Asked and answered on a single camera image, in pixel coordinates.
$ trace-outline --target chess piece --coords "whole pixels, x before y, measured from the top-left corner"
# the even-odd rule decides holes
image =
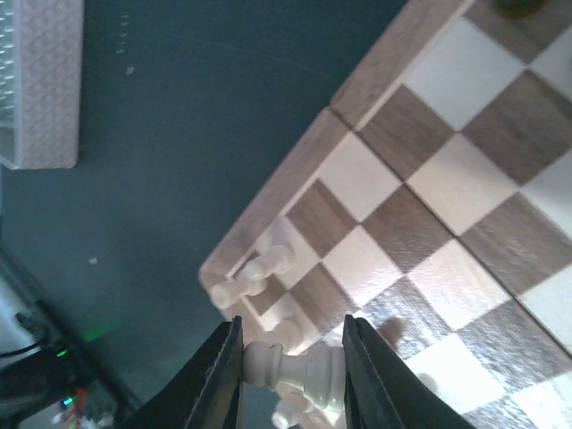
[[[281,344],[284,353],[288,354],[302,343],[303,337],[298,325],[293,320],[284,319],[271,331],[263,333],[259,340],[269,346]]]
[[[275,390],[285,383],[304,392],[316,408],[343,409],[346,361],[343,349],[317,344],[306,355],[283,354],[281,344],[251,342],[244,350],[242,375],[245,383]]]
[[[219,309],[235,304],[244,295],[255,296],[265,291],[266,278],[285,273],[294,263],[294,252],[283,245],[269,248],[263,255],[248,261],[236,280],[219,283],[210,290],[211,301]]]
[[[304,398],[298,389],[290,388],[272,414],[272,423],[277,429],[288,429],[304,421],[304,415],[314,409],[312,402]]]

